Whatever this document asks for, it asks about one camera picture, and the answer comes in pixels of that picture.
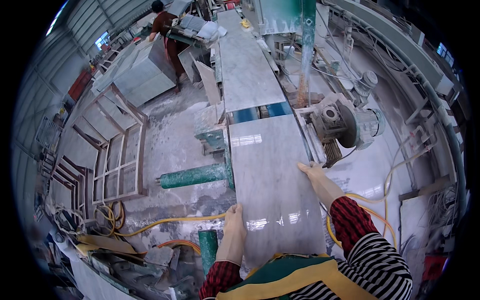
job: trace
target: yellow hose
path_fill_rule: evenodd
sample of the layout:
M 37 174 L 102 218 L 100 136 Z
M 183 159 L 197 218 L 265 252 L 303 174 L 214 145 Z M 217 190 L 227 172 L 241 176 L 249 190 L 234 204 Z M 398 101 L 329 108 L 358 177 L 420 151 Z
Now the yellow hose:
M 374 215 L 375 217 L 377 217 L 380 221 L 384 222 L 385 223 L 385 226 L 388 227 L 388 229 L 390 230 L 390 232 L 392 233 L 392 237 L 393 237 L 393 244 L 394 244 L 394 247 L 396 248 L 396 238 L 395 238 L 395 232 L 393 231 L 393 228 L 392 226 L 390 225 L 390 223 L 385 220 L 384 218 L 382 218 L 380 215 L 378 215 L 376 212 L 374 212 L 373 210 L 363 206 L 363 205 L 360 205 L 360 204 L 357 204 L 359 207 L 363 208 L 364 210 L 366 210 L 367 212 L 371 213 L 372 215 Z M 335 244 L 337 244 L 340 248 L 342 248 L 342 243 L 336 239 L 335 235 L 333 234 L 333 231 L 332 231 L 332 227 L 330 226 L 330 216 L 327 215 L 327 230 L 328 230 L 328 234 L 330 235 L 330 237 L 333 239 L 333 241 L 335 242 Z
M 400 149 L 406 144 L 406 142 L 408 141 L 408 138 L 402 142 L 402 144 L 400 145 L 400 147 L 398 148 L 394 158 L 393 158 L 393 161 L 395 162 L 395 159 L 396 159 L 396 156 L 398 155 L 398 153 L 400 152 Z M 390 172 L 388 172 L 388 175 L 387 177 L 385 178 L 385 182 L 384 182 L 384 196 L 382 199 L 380 200 L 370 200 L 368 198 L 365 198 L 361 195 L 358 195 L 358 194 L 355 194 L 355 193 L 347 193 L 345 194 L 345 196 L 347 197 L 350 197 L 350 198 L 357 198 L 357 199 L 360 199 L 360 200 L 363 200 L 365 202 L 368 202 L 368 203 L 380 203 L 380 202 L 383 202 L 385 201 L 385 219 L 382 218 L 380 215 L 378 215 L 376 212 L 374 212 L 373 210 L 365 207 L 365 206 L 362 206 L 360 204 L 358 204 L 358 206 L 360 206 L 361 208 L 363 208 L 364 210 L 366 210 L 367 212 L 371 213 L 372 215 L 374 215 L 375 217 L 379 218 L 383 223 L 385 223 L 385 226 L 384 226 L 384 232 L 383 232 L 383 237 L 385 237 L 385 234 L 386 234 L 386 230 L 387 228 L 390 230 L 390 232 L 392 233 L 392 238 L 393 238 L 393 244 L 394 244 L 394 247 L 396 248 L 396 237 L 395 237 L 395 232 L 392 228 L 392 226 L 390 225 L 390 223 L 388 222 L 388 202 L 387 202 L 387 197 L 388 195 L 390 194 L 390 186 L 391 186 L 391 182 L 392 182 L 392 179 L 393 179 L 393 172 L 400 166 L 406 164 L 406 163 L 409 163 L 415 159 L 417 159 L 418 157 L 420 157 L 421 155 L 423 155 L 424 153 L 426 153 L 427 151 L 429 151 L 429 149 L 431 149 L 431 147 L 425 147 L 422 151 L 418 152 L 417 154 L 415 154 L 414 156 L 412 156 L 411 158 L 409 159 L 406 159 L 404 161 L 402 161 L 401 163 L 393 166 L 391 169 L 390 169 Z M 330 227 L 330 217 L 327 215 L 327 230 L 328 230 L 328 234 L 330 234 L 330 237 L 333 239 L 333 241 L 339 246 L 339 247 L 342 247 L 342 243 L 339 242 L 335 235 L 333 235 L 333 232 L 332 232 L 332 229 Z
M 203 220 L 213 220 L 213 219 L 218 219 L 218 218 L 223 218 L 225 217 L 225 213 L 219 214 L 216 216 L 191 216 L 191 217 L 180 217 L 180 218 L 168 218 L 168 219 L 162 219 L 158 220 L 156 222 L 153 222 L 152 224 L 149 224 L 142 229 L 137 230 L 136 232 L 133 233 L 119 233 L 119 232 L 114 232 L 116 235 L 122 236 L 122 237 L 131 237 L 133 235 L 139 234 L 140 232 L 144 232 L 145 230 L 152 228 L 153 226 L 156 226 L 158 224 L 162 224 L 165 222 L 172 222 L 172 221 L 203 221 Z
M 119 215 L 118 216 L 115 216 L 114 212 L 113 212 L 113 204 L 114 203 L 111 203 L 110 205 L 99 205 L 99 207 L 104 207 L 108 210 L 108 216 L 106 216 L 101 210 L 98 209 L 98 207 L 95 209 L 94 213 L 93 213 L 93 216 L 95 218 L 96 216 L 96 212 L 98 211 L 99 213 L 101 213 L 101 215 L 108 221 L 110 221 L 110 224 L 111 224 L 111 227 L 112 228 L 108 228 L 108 227 L 105 227 L 105 226 L 101 226 L 103 228 L 106 228 L 108 230 L 110 230 L 110 233 L 108 234 L 103 234 L 101 232 L 98 232 L 97 230 L 94 229 L 94 231 L 104 237 L 109 237 L 111 235 L 114 235 L 115 238 L 117 236 L 122 236 L 122 237 L 131 237 L 131 236 L 134 236 L 136 234 L 139 234 L 141 232 L 144 232 L 145 230 L 149 229 L 149 228 L 152 228 L 153 226 L 156 226 L 158 224 L 162 224 L 162 223 L 165 223 L 165 222 L 173 222 L 173 221 L 203 221 L 203 220 L 213 220 L 213 219 L 219 219 L 219 218 L 223 218 L 225 217 L 225 213 L 223 214 L 219 214 L 219 215 L 216 215 L 216 216 L 188 216 L 188 217 L 179 217 L 179 218 L 167 218 L 167 219 L 162 219 L 162 220 L 158 220 L 152 224 L 149 224 L 145 227 L 143 227 L 142 229 L 139 229 L 133 233 L 119 233 L 119 232 L 115 232 L 116 229 L 120 229 L 122 228 L 123 226 L 123 223 L 125 221 L 125 212 L 123 210 L 123 204 L 121 203 L 121 201 L 118 201 L 118 203 L 120 204 L 120 212 L 119 212 Z M 120 225 L 116 226 L 116 222 L 118 221 L 118 219 L 120 219 L 121 217 L 121 220 L 120 220 Z

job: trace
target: yellow trim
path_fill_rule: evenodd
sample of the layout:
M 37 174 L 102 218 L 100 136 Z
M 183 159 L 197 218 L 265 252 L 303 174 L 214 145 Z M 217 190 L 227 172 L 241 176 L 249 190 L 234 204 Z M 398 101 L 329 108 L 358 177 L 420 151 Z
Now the yellow trim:
M 290 275 L 263 284 L 247 284 L 218 293 L 217 300 L 258 300 L 280 297 L 317 281 L 323 281 L 341 299 L 376 299 L 338 271 L 335 260 L 299 269 Z

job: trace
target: green metal pole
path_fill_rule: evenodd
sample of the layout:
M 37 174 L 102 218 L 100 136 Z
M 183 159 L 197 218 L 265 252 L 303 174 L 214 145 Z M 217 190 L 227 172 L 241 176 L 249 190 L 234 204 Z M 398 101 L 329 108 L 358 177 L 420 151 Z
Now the green metal pole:
M 300 82 L 298 89 L 297 108 L 305 107 L 308 99 L 308 84 L 310 67 L 313 59 L 313 44 L 315 42 L 315 0 L 302 0 L 302 47 L 300 64 Z
M 227 172 L 225 164 L 221 163 L 162 174 L 160 178 L 155 179 L 155 183 L 164 189 L 171 189 L 224 179 L 228 179 Z
M 200 252 L 202 255 L 202 266 L 204 274 L 207 276 L 208 270 L 213 266 L 216 259 L 216 251 L 218 249 L 218 239 L 216 230 L 199 230 L 198 239 L 200 240 Z

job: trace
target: hand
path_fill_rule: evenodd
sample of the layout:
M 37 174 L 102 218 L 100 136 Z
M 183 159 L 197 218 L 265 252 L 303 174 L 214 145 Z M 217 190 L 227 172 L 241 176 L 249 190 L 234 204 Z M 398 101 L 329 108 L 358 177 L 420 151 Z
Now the hand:
M 223 240 L 216 252 L 216 262 L 227 261 L 241 265 L 243 245 L 247 230 L 243 226 L 243 206 L 241 203 L 232 205 L 226 212 L 223 226 Z
M 328 212 L 330 212 L 332 203 L 336 199 L 345 196 L 345 193 L 325 175 L 319 164 L 311 161 L 310 165 L 311 167 L 304 165 L 303 163 L 297 163 L 299 169 L 307 174 L 318 198 L 326 206 Z

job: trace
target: polished marble tile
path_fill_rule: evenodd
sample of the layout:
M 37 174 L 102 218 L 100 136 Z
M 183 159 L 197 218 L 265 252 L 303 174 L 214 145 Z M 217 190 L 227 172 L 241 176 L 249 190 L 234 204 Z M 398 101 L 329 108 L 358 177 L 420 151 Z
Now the polished marble tile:
M 276 252 L 324 253 L 321 207 L 297 168 L 308 158 L 293 115 L 229 129 L 237 201 L 247 229 L 247 266 L 261 266 Z

